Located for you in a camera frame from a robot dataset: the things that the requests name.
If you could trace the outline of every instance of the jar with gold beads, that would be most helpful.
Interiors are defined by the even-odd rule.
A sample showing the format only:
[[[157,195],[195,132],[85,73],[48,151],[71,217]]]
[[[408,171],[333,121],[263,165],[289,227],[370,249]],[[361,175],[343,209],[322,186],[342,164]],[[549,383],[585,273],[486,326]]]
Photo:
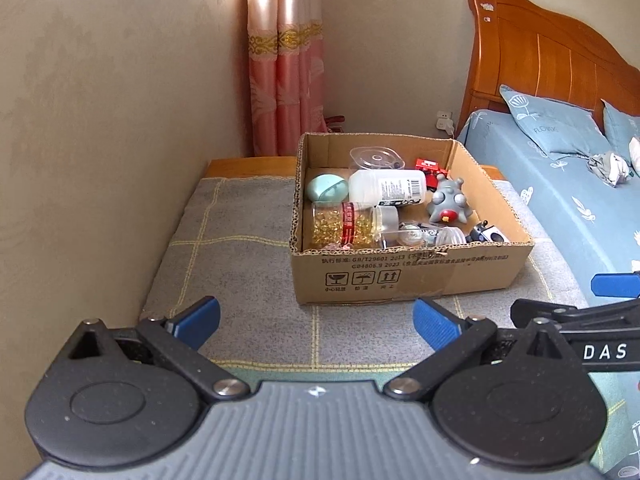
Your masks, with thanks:
[[[313,202],[312,249],[374,249],[384,231],[398,229],[398,210],[353,202]]]

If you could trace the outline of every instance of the metal bolt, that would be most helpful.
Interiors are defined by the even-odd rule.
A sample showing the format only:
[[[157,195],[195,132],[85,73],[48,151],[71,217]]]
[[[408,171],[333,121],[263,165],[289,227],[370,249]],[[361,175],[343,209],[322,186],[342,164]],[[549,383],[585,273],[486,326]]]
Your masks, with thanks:
[[[213,383],[213,391],[219,396],[235,397],[245,393],[247,385],[240,379],[220,379]]]
[[[389,382],[389,389],[397,395],[411,395],[420,390],[420,383],[411,377],[396,377]]]

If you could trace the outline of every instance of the beige wall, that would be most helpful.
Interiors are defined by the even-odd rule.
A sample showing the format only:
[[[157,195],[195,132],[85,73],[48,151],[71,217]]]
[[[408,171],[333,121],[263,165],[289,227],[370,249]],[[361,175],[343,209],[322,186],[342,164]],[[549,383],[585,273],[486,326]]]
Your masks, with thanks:
[[[532,0],[585,21],[640,66],[640,0]],[[434,134],[460,113],[473,45],[466,0],[323,0],[325,113],[348,131]]]
[[[0,476],[76,324],[133,322],[210,158],[246,154],[246,0],[0,0]]]

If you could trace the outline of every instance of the wooden headboard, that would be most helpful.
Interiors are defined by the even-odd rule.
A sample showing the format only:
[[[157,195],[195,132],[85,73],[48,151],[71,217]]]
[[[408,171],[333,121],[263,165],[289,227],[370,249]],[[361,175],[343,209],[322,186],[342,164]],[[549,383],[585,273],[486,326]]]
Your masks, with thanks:
[[[501,84],[592,109],[601,131],[601,99],[640,115],[640,71],[588,25],[529,0],[469,0],[469,7],[476,38],[456,134],[475,110],[509,111]]]

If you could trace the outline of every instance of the curtain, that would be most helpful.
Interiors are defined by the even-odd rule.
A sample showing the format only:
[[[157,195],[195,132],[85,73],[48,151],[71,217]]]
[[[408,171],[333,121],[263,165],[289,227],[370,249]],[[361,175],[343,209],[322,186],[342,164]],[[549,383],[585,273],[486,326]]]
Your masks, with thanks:
[[[248,0],[255,155],[295,155],[325,132],[321,0]]]

